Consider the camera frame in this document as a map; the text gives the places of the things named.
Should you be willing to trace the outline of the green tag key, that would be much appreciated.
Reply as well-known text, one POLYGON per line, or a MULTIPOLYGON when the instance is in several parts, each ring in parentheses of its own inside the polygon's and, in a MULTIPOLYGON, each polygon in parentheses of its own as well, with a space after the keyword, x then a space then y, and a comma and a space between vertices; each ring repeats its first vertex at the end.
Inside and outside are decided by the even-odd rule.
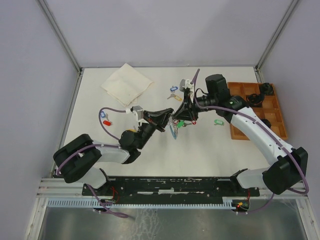
POLYGON ((215 125, 219 125, 219 126, 223 126, 223 125, 224 125, 224 122, 223 122, 222 120, 215 119, 215 120, 214 120, 214 124, 215 124, 215 125))
POLYGON ((185 122, 183 120, 180 120, 177 124, 176 127, 179 129, 185 125, 185 122))

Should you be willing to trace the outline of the red tag key bunch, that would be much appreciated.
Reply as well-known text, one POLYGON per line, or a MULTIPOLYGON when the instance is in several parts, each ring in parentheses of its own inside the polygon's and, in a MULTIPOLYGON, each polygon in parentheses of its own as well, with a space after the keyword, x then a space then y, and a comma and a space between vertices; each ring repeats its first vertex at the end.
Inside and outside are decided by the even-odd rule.
POLYGON ((183 126, 186 127, 186 126, 189 126, 189 125, 196 125, 196 124, 197 124, 196 120, 191 120, 191 121, 185 121, 183 126))

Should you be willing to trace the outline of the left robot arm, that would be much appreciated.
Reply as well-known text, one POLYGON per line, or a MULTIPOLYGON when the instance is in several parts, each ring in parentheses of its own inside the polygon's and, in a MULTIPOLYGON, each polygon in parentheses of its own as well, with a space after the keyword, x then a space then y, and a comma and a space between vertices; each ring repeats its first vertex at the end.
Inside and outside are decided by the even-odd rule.
POLYGON ((135 116, 139 123, 137 131, 125 130, 117 139, 117 144, 98 142, 87 133, 81 134, 54 153, 56 175, 62 177, 67 184, 83 183, 92 187, 99 195, 106 195, 111 189, 111 183, 106 173, 94 165, 133 163, 154 132, 165 131, 174 110, 166 108, 147 111, 140 106, 133 106, 123 112, 135 116))

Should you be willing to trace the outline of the blue handled key organiser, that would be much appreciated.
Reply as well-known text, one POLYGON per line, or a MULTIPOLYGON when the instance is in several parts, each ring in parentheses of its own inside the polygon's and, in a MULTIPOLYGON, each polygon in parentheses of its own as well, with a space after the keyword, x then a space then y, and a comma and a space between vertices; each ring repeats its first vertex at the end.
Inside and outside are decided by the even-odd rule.
POLYGON ((178 119, 173 119, 172 117, 169 118, 168 120, 168 127, 169 127, 169 130, 171 132, 171 135, 173 137, 174 140, 176 140, 178 138, 178 125, 181 121, 178 120, 178 119))

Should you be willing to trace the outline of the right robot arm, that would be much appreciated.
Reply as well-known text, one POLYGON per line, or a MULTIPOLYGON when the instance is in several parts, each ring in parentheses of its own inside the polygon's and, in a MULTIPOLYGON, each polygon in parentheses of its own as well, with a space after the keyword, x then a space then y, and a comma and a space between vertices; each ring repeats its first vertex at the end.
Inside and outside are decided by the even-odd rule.
POLYGON ((310 190, 306 179, 307 151, 303 147, 294 148, 268 128, 241 96, 231 94, 222 74, 205 78, 207 92, 201 97, 197 96, 197 78, 195 75, 193 79, 181 80, 183 101, 173 119, 194 123, 199 113, 214 110, 245 134, 269 164, 267 168, 236 172, 236 179, 229 183, 231 193, 240 196, 249 188, 267 188, 275 195, 285 191, 306 195, 310 190))

